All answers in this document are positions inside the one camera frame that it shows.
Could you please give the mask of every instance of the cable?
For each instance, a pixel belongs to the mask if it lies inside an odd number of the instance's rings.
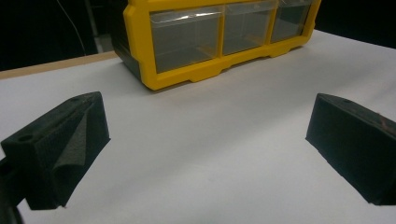
[[[62,9],[62,11],[64,12],[64,15],[67,17],[67,19],[69,19],[70,23],[73,25],[73,28],[76,31],[76,34],[77,34],[77,37],[78,37],[78,40],[79,40],[79,44],[81,45],[82,51],[84,53],[84,56],[87,56],[87,53],[86,53],[85,47],[84,47],[84,43],[82,43],[82,39],[81,39],[81,36],[79,36],[79,32],[78,32],[78,29],[76,28],[76,25],[73,23],[72,19],[70,19],[69,15],[67,14],[66,10],[64,10],[64,7],[59,2],[59,0],[56,0],[56,2],[58,3],[58,5]]]

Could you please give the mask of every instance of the toolbox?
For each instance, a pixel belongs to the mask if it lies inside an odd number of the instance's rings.
[[[234,64],[305,44],[320,0],[120,0],[113,48],[148,88],[214,77]]]

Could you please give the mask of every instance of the yellow plastic edge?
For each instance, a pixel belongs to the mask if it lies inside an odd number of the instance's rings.
[[[313,1],[301,36],[271,44],[269,39],[272,34],[276,16],[276,9],[274,9],[271,14],[267,37],[263,46],[226,56],[221,55],[224,23],[224,18],[221,17],[219,26],[220,47],[217,58],[157,74],[152,44],[150,12],[254,1],[255,0],[129,0],[129,5],[123,12],[123,17],[130,44],[131,56],[139,61],[141,81],[152,90],[162,89],[183,81],[197,82],[215,77],[219,75],[222,70],[234,64],[260,57],[277,57],[289,52],[291,49],[305,44],[309,40],[315,28],[315,17],[318,14],[321,0]]]

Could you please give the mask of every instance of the table surface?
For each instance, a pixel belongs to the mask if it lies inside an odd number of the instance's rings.
[[[304,139],[319,92],[396,120],[395,49],[315,31],[286,55],[162,91],[111,57],[1,79],[0,137],[91,91],[111,141],[67,208],[23,201],[26,224],[396,221],[395,206],[368,204]]]

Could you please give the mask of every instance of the transparent drawer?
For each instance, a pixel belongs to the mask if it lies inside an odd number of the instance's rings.
[[[221,7],[151,13],[157,73],[217,56]]]
[[[282,0],[276,11],[271,42],[301,35],[313,0]]]
[[[273,0],[226,5],[223,55],[262,46],[275,5]]]

